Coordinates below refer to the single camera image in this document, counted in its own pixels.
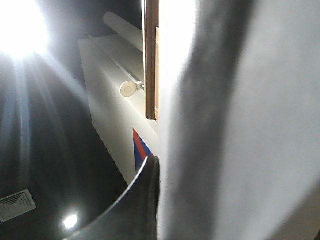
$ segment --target black curved object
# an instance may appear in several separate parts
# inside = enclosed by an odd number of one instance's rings
[[[68,240],[156,240],[160,165],[149,156],[121,197]]]

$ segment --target red stripe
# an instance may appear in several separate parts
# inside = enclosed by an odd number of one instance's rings
[[[141,138],[140,136],[138,135],[138,133],[136,132],[136,130],[133,129],[133,139],[135,141],[135,144],[137,145],[138,149],[139,149],[139,152],[141,154],[141,157],[143,160],[146,159],[146,157],[148,157],[147,153],[146,153],[146,150],[141,142]]]

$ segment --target white knob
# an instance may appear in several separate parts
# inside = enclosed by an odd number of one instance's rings
[[[125,81],[120,87],[120,94],[123,97],[131,97],[137,91],[137,84],[133,81]]]

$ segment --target white cylinder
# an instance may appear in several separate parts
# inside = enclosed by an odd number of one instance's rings
[[[143,33],[140,29],[111,11],[103,16],[103,22],[141,52],[144,51]]]

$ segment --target white wall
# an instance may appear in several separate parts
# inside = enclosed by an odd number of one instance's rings
[[[97,37],[95,41],[104,52],[141,75],[143,56],[134,46],[117,34]],[[129,184],[136,175],[133,128],[157,155],[158,123],[145,118],[144,91],[129,98],[120,95],[121,84],[130,79],[101,49],[90,39],[80,40],[79,49],[93,126]]]

